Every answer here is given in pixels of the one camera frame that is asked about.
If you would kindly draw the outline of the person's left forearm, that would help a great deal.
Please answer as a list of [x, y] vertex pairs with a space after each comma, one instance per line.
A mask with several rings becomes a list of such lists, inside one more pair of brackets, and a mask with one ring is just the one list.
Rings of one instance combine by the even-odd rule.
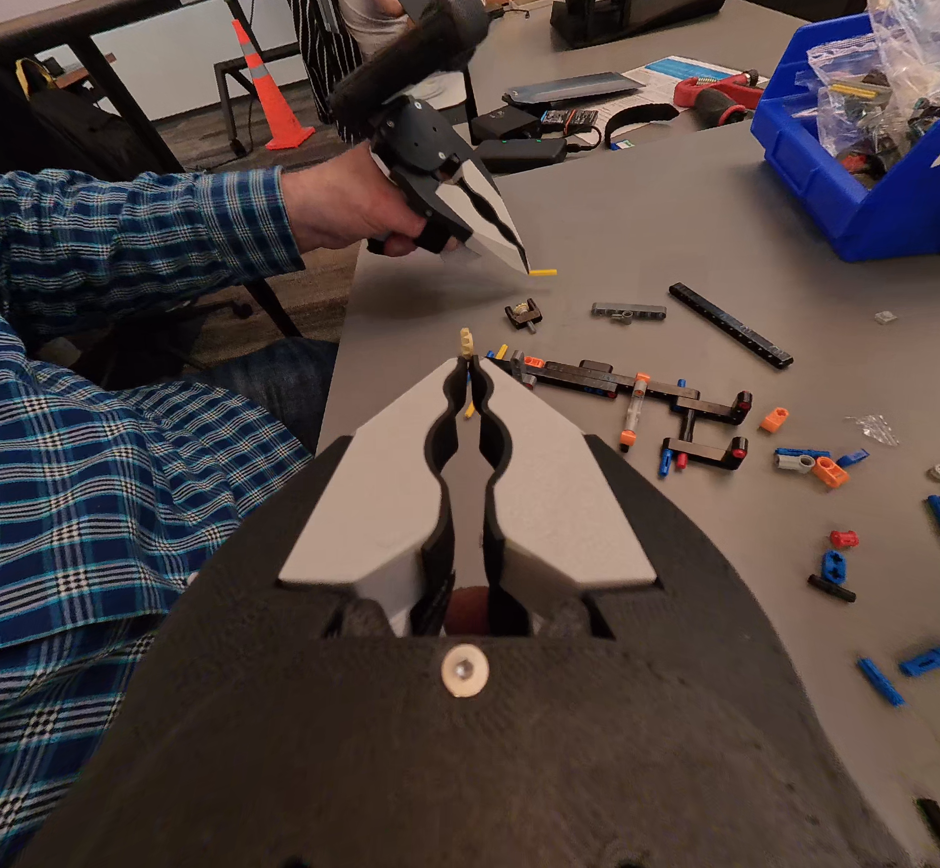
[[2, 337], [67, 335], [303, 266], [278, 168], [2, 175]]

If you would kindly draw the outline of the striped black apron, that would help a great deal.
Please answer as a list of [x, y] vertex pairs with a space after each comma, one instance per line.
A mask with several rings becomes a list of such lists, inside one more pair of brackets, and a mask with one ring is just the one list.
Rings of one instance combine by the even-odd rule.
[[288, 0], [288, 5], [318, 115], [323, 123], [334, 124], [330, 95], [363, 63], [358, 43], [346, 27], [339, 0]]

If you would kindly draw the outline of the person's plaid shirt torso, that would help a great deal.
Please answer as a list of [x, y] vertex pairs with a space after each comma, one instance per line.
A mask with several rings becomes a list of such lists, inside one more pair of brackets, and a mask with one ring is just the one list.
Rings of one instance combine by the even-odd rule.
[[187, 380], [107, 392], [2, 337], [1, 858], [113, 723], [190, 576], [310, 460], [267, 409]]

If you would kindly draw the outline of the black box device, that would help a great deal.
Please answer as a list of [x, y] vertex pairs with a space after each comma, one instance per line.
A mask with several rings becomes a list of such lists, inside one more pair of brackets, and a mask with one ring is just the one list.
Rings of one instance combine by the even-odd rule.
[[473, 118], [469, 132], [475, 146], [485, 141], [539, 139], [541, 118], [515, 106], [503, 106]]

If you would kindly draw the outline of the blue storage bin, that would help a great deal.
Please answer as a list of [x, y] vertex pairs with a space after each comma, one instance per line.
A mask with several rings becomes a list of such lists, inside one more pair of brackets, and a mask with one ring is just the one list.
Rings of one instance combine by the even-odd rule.
[[764, 89], [751, 131], [765, 149], [765, 160], [840, 259], [852, 263], [937, 254], [938, 124], [872, 189], [865, 189], [820, 145], [816, 122], [795, 117], [816, 105], [814, 95], [796, 81], [809, 71], [806, 52], [869, 32], [866, 13], [799, 28]]

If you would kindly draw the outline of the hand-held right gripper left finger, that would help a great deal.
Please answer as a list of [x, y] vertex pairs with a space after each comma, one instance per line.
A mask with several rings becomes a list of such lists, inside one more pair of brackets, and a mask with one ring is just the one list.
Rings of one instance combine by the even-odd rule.
[[437, 636], [454, 584], [445, 464], [458, 448], [468, 361], [446, 360], [408, 392], [337, 439], [323, 492], [279, 582], [377, 602], [393, 628]]

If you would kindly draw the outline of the person's jeans leg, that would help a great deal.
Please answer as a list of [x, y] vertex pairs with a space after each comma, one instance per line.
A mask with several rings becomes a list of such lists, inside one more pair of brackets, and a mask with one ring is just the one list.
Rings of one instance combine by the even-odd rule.
[[253, 400], [315, 454], [337, 353], [336, 343], [288, 337], [215, 368], [180, 375], [178, 380], [203, 383]]

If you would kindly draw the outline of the dark flat pouch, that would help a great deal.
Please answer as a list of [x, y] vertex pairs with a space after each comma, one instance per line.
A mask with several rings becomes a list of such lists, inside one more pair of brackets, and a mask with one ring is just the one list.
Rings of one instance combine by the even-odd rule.
[[555, 79], [509, 88], [502, 99], [516, 107], [552, 106], [581, 99], [604, 98], [640, 91], [645, 83], [628, 74], [605, 72]]

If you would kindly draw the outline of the clear bags of lego parts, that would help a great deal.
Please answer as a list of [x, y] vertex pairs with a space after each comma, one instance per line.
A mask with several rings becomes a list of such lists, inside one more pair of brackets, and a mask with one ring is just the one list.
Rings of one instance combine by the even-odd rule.
[[807, 51], [821, 146], [871, 189], [939, 121], [939, 0], [867, 0], [871, 31]]

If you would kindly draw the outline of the black lego beam assembly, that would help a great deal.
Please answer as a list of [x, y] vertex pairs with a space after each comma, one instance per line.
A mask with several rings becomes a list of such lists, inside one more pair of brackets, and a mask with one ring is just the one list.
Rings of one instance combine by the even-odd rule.
[[666, 478], [672, 470], [686, 469], [691, 461], [724, 471], [735, 471], [746, 460], [746, 438], [733, 437], [726, 448], [713, 448], [695, 441], [695, 427], [700, 421], [740, 426], [753, 405], [751, 392], [738, 392], [732, 404], [718, 404], [703, 400], [700, 392], [689, 388], [684, 379], [675, 385], [668, 385], [644, 374], [633, 377], [618, 375], [611, 365], [601, 362], [584, 359], [573, 366], [527, 356], [520, 350], [509, 353], [507, 346], [501, 347], [496, 353], [489, 351], [486, 357], [530, 389], [536, 384], [545, 384], [610, 400], [620, 394], [629, 396], [625, 422], [618, 439], [618, 447], [623, 453], [635, 444], [644, 400], [649, 397], [664, 401], [669, 405], [669, 410], [680, 417], [681, 426], [676, 438], [663, 441], [658, 469], [660, 479]]

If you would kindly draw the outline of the black office chair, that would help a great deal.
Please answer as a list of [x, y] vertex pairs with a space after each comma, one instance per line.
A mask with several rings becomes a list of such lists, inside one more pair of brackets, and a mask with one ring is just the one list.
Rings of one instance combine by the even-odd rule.
[[234, 298], [202, 302], [195, 298], [166, 310], [138, 313], [108, 329], [93, 331], [91, 342], [80, 348], [71, 338], [60, 336], [34, 342], [29, 357], [77, 372], [106, 391], [147, 385], [176, 377], [187, 368], [208, 367], [192, 357], [205, 320], [224, 311], [237, 319], [248, 319], [261, 308], [284, 337], [300, 337], [295, 322], [265, 281], [244, 287], [251, 302]]

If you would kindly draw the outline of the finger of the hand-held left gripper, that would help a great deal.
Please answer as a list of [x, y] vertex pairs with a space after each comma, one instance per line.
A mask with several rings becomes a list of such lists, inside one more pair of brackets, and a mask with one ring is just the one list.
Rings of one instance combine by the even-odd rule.
[[440, 183], [438, 198], [470, 231], [465, 246], [479, 255], [490, 255], [507, 267], [527, 273], [527, 254], [509, 211], [497, 190], [482, 192], [465, 181]]
[[528, 275], [527, 253], [509, 210], [495, 184], [471, 158], [462, 163], [462, 193], [472, 229], [467, 248]]

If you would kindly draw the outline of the black backpack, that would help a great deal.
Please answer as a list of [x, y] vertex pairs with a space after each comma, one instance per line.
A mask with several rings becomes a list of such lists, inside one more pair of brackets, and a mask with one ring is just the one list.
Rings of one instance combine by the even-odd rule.
[[57, 87], [39, 63], [2, 56], [1, 171], [67, 169], [108, 182], [172, 173], [120, 116]]

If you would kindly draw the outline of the person's left hand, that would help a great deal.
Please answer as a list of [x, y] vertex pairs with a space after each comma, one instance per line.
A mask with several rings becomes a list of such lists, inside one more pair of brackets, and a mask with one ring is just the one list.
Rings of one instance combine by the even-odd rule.
[[383, 174], [366, 142], [322, 164], [283, 172], [280, 188], [302, 254], [381, 238], [385, 255], [404, 256], [417, 249], [426, 224]]

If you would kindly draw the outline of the long black lego beam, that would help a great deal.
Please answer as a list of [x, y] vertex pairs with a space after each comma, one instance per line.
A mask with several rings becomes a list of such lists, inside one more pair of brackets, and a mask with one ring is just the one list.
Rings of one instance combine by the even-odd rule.
[[672, 284], [667, 292], [672, 298], [691, 309], [723, 334], [734, 339], [735, 342], [743, 345], [747, 351], [758, 356], [772, 368], [784, 370], [793, 365], [794, 359], [790, 353], [773, 344], [687, 285]]

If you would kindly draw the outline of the dark grey lego beam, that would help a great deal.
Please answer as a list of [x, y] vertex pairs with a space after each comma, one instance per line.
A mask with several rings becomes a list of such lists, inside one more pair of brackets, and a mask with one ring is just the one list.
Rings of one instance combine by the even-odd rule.
[[590, 314], [622, 325], [631, 325], [637, 321], [662, 322], [667, 316], [667, 311], [664, 306], [595, 302], [591, 305]]

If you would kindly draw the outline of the red bar clamp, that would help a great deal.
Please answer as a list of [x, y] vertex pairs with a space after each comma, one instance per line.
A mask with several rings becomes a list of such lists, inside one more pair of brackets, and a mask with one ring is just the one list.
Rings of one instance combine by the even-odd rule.
[[678, 110], [692, 110], [700, 129], [743, 122], [753, 116], [763, 96], [759, 82], [757, 70], [724, 77], [692, 76], [675, 86], [672, 104]]

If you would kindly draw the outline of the clear plastic scrap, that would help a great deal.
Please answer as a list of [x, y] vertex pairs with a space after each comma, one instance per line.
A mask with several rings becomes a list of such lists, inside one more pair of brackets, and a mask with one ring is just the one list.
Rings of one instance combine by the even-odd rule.
[[862, 434], [889, 448], [899, 447], [899, 439], [893, 428], [881, 414], [846, 416], [845, 421], [856, 425]]

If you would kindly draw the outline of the printed paper sheet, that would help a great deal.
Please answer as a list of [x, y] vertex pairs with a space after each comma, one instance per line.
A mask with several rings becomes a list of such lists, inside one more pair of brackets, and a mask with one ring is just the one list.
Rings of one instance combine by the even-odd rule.
[[[587, 133], [585, 140], [593, 145], [594, 137], [601, 135], [602, 146], [606, 149], [626, 149], [635, 144], [635, 131], [650, 125], [654, 131], [666, 132], [681, 117], [687, 117], [693, 127], [700, 130], [692, 110], [678, 110], [672, 104], [675, 86], [692, 76], [724, 77], [736, 73], [741, 72], [677, 56], [635, 68], [626, 74], [645, 83], [645, 87], [621, 97], [604, 98], [588, 106], [598, 110], [599, 116], [596, 129]], [[764, 89], [769, 80], [759, 76], [759, 86]]]

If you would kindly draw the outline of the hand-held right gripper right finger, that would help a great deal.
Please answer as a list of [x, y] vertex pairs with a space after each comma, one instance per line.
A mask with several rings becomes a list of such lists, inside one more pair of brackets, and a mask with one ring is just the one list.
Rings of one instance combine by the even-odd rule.
[[605, 474], [617, 453], [545, 404], [493, 359], [474, 358], [479, 451], [493, 472], [482, 548], [494, 635], [525, 636], [533, 616], [602, 592], [643, 590], [656, 571]]

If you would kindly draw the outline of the black power bank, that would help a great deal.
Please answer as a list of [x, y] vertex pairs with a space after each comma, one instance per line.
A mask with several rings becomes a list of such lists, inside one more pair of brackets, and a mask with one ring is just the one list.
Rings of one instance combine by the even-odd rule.
[[487, 140], [475, 153], [487, 171], [496, 176], [557, 165], [568, 156], [564, 138]]

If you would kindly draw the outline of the orange traffic cone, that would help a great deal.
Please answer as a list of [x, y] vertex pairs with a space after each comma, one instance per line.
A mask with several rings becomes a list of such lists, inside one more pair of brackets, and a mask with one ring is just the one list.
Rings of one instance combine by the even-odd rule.
[[234, 19], [232, 26], [272, 133], [266, 149], [275, 152], [300, 147], [315, 133], [315, 128], [300, 124], [241, 22]]

